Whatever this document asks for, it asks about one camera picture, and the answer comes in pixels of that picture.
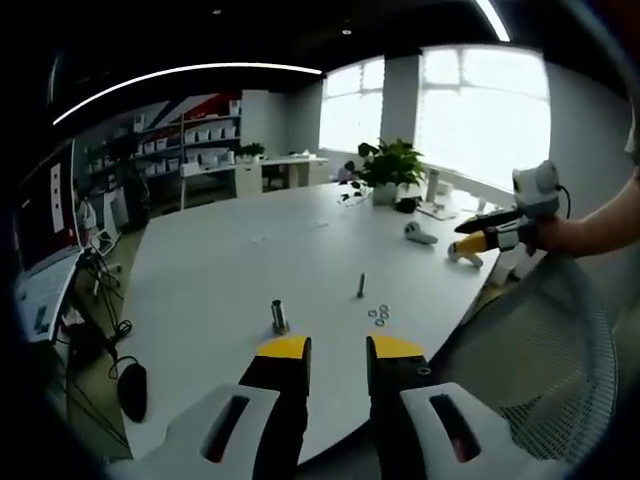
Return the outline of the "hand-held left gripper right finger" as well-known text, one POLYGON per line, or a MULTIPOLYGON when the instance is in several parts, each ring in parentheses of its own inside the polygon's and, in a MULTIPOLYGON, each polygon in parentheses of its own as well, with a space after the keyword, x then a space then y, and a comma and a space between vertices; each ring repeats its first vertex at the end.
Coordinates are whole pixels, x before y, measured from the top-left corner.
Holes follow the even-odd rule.
POLYGON ((567 465, 513 441, 505 419, 455 383, 434 385, 422 349, 366 339, 370 425, 384 479, 561 479, 567 465))

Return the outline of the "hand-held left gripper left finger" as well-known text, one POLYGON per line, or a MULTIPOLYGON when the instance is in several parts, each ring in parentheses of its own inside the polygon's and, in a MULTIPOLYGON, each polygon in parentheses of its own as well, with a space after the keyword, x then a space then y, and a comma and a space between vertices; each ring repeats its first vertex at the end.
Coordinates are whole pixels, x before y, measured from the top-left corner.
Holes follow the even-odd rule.
POLYGON ((163 443, 112 464, 110 479, 292 479, 308 424, 311 340, 262 345, 236 384, 172 420, 163 443))

